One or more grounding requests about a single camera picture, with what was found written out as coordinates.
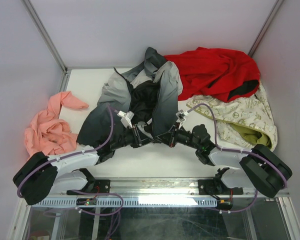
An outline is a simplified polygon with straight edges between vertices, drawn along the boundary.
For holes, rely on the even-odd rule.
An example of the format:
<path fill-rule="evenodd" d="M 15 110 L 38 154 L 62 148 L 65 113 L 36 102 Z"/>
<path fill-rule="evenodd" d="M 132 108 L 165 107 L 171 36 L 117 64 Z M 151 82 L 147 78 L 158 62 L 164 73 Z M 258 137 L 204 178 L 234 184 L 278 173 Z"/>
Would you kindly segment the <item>dark grey zip jacket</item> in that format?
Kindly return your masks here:
<path fill-rule="evenodd" d="M 119 111 L 133 112 L 132 125 L 148 124 L 153 139 L 168 132 L 177 121 L 178 96 L 183 86 L 177 66 L 148 47 L 139 65 L 113 72 L 101 89 L 96 107 L 84 120 L 77 143 L 99 147 L 125 129 Z"/>

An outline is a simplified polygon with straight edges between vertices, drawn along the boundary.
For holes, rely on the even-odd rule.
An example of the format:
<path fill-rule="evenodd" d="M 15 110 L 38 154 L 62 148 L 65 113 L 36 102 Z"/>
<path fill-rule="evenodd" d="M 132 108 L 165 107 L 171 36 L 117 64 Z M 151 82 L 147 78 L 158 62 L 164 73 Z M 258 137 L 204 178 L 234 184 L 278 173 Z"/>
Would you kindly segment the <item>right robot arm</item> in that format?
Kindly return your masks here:
<path fill-rule="evenodd" d="M 287 186 L 292 170 L 271 150 L 257 144 L 251 150 L 224 148 L 211 141 L 204 124 L 187 131 L 178 123 L 155 137 L 158 143 L 171 148 L 176 144 L 195 149 L 198 160 L 209 166 L 223 166 L 214 176 L 213 187 L 220 194 L 233 188 L 255 188 L 273 198 Z"/>

